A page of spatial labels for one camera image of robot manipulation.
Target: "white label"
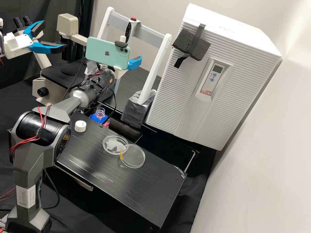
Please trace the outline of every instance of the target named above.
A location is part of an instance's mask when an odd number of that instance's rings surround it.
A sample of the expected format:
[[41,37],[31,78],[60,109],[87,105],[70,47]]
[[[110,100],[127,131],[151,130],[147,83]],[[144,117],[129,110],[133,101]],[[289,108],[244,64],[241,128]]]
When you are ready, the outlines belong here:
[[16,186],[17,204],[29,209],[36,203],[36,185],[29,189]]

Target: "black strap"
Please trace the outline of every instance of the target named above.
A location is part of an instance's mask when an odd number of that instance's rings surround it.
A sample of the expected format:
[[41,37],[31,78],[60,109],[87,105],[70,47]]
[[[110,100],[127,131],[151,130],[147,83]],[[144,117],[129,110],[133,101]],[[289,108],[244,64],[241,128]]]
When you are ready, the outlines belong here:
[[200,24],[194,37],[192,38],[191,44],[189,45],[187,52],[182,57],[177,59],[174,67],[179,68],[183,60],[185,60],[187,57],[189,57],[193,53],[195,46],[197,45],[197,43],[199,42],[201,38],[204,28],[205,28],[205,24]]

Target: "black table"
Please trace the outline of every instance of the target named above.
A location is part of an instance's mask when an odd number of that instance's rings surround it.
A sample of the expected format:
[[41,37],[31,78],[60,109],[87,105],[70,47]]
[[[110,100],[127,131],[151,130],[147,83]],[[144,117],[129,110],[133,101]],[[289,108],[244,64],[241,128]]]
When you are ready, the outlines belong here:
[[86,131],[72,130],[69,143],[56,164],[61,164],[161,228],[186,174],[144,149],[146,159],[142,167],[128,168],[118,156],[110,155],[102,146],[106,136],[117,133],[101,128],[87,116],[75,112],[71,117],[72,124],[78,120],[86,122]]

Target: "white wall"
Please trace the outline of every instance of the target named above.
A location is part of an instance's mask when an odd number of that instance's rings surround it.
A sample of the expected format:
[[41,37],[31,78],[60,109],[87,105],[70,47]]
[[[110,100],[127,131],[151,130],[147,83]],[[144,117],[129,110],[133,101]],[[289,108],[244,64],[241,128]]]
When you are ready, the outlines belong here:
[[[173,43],[189,3],[258,27],[275,42],[277,42],[278,35],[286,29],[287,26],[284,22],[289,21],[288,16],[296,7],[296,2],[293,0],[95,0],[91,36],[97,36],[105,11],[107,7],[112,6],[118,13],[127,17],[135,16],[142,24],[156,31],[172,34]],[[124,32],[117,29],[110,30],[108,40],[115,41],[121,34],[123,35]],[[156,53],[157,48],[135,38],[131,57],[142,55],[141,67],[150,70]],[[158,75],[160,76],[164,71],[169,53],[170,50],[159,69]]]
[[210,175],[191,233],[311,230],[311,2],[295,5],[274,38],[285,59]]

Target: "petri dish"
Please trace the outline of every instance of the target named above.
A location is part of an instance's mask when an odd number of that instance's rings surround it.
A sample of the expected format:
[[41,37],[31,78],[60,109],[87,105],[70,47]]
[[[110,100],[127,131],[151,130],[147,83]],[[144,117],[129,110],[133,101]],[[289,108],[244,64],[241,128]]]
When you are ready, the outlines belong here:
[[130,168],[140,168],[145,162],[145,152],[138,145],[127,144],[120,159]]
[[120,150],[122,150],[122,153],[125,153],[128,149],[125,146],[128,144],[128,141],[120,135],[109,135],[103,140],[104,150],[111,155],[119,156]]

